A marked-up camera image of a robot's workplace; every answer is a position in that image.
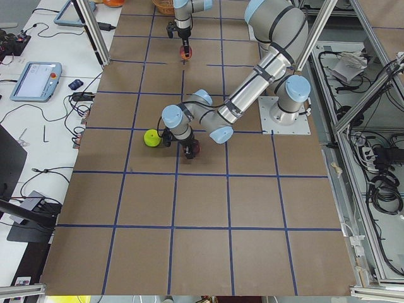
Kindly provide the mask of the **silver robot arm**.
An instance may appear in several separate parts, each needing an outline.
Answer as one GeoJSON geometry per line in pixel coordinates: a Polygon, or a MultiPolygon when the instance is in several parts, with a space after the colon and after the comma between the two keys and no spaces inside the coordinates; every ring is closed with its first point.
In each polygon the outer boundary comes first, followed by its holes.
{"type": "Polygon", "coordinates": [[[182,60],[188,60],[192,56],[192,48],[189,45],[189,37],[193,28],[193,13],[199,13],[212,8],[212,0],[183,0],[173,1],[174,21],[170,21],[166,26],[167,35],[173,38],[174,32],[182,39],[180,56],[182,60]]]}
{"type": "Polygon", "coordinates": [[[184,102],[168,105],[162,111],[163,144],[169,147],[179,142],[188,159],[200,151],[191,121],[198,121],[214,142],[222,144],[233,135],[233,124],[267,88],[278,95],[278,102],[270,113],[272,120],[281,125],[293,124],[309,97],[309,81],[298,74],[287,74],[287,68],[298,59],[307,41],[305,14],[288,1],[250,1],[244,19],[252,26],[263,51],[262,59],[251,74],[222,105],[213,106],[209,94],[200,89],[184,102]]]}

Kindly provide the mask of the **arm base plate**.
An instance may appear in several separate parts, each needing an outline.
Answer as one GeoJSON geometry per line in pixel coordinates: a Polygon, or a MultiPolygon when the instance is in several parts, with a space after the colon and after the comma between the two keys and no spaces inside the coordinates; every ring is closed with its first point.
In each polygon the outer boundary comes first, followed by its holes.
{"type": "Polygon", "coordinates": [[[263,134],[310,135],[308,116],[304,104],[298,112],[288,113],[279,108],[278,97],[259,97],[259,116],[263,134]]]}
{"type": "Polygon", "coordinates": [[[254,29],[253,29],[253,27],[251,25],[248,25],[248,30],[249,30],[249,40],[257,42],[258,40],[255,37],[254,29]]]}

